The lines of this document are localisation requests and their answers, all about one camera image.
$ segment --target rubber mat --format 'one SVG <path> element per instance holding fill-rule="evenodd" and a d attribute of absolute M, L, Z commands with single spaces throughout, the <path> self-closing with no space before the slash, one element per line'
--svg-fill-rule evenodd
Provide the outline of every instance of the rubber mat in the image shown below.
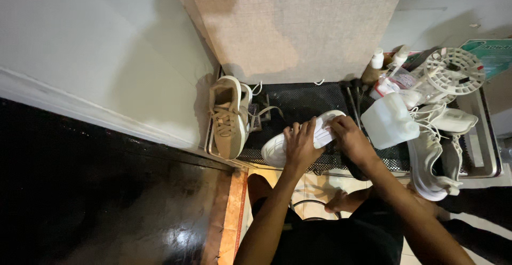
<path fill-rule="evenodd" d="M 263 85 L 260 94 L 263 96 L 267 94 L 270 105 L 279 107 L 283 111 L 284 118 L 276 109 L 271 110 L 271 120 L 262 124 L 262 131 L 252 132 L 249 135 L 238 157 L 242 161 L 266 164 L 261 156 L 261 148 L 293 122 L 303 123 L 313 116 L 335 109 L 343 111 L 355 120 L 353 109 L 346 96 L 347 92 L 346 90 L 342 92 L 336 82 L 323 83 L 319 86 L 312 83 Z M 373 102 L 374 99 L 369 97 L 368 93 L 363 94 L 361 112 L 366 111 Z M 376 150 L 376 152 L 390 171 L 409 171 L 409 151 L 406 142 L 384 150 Z M 308 170 L 319 173 L 334 168 L 348 170 L 349 166 L 355 165 L 335 149 L 335 142 L 331 142 L 326 146 L 325 153 Z"/>

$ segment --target hand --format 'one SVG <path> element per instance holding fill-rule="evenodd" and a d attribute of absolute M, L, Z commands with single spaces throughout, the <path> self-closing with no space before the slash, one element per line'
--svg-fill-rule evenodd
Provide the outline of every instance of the hand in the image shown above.
<path fill-rule="evenodd" d="M 330 125 L 336 134 L 338 149 L 349 157 L 359 169 L 365 171 L 371 167 L 371 162 L 381 160 L 352 118 L 340 115 L 332 119 Z"/>
<path fill-rule="evenodd" d="M 283 131 L 286 140 L 286 165 L 283 173 L 293 171 L 295 177 L 300 177 L 306 169 L 313 164 L 325 148 L 315 149 L 313 147 L 313 136 L 317 118 L 311 118 L 311 121 L 304 122 L 299 127 L 297 122 L 293 123 L 293 130 L 286 127 Z"/>

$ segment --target white plastic jug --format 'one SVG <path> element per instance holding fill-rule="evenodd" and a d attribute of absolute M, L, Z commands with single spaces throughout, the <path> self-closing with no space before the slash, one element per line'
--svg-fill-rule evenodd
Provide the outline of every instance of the white plastic jug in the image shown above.
<path fill-rule="evenodd" d="M 377 149 L 386 149 L 419 136 L 419 125 L 396 92 L 376 100 L 361 115 L 361 122 Z"/>

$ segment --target green sign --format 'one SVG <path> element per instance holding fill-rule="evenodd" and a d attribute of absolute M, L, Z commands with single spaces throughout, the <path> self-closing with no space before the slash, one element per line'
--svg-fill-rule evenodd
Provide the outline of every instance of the green sign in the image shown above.
<path fill-rule="evenodd" d="M 512 39 L 470 39 L 460 48 L 480 59 L 486 79 L 507 70 L 512 62 Z"/>

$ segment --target white wall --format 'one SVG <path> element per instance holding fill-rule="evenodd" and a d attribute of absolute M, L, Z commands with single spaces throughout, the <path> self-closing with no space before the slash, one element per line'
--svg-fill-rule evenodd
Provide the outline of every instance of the white wall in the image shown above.
<path fill-rule="evenodd" d="M 194 0 L 182 2 L 204 35 Z M 512 0 L 400 0 L 381 47 L 391 50 L 408 44 L 425 50 L 435 45 L 458 47 L 470 38 L 506 38 L 512 34 L 510 8 Z"/>
<path fill-rule="evenodd" d="M 179 0 L 0 0 L 4 98 L 194 151 L 214 66 Z"/>

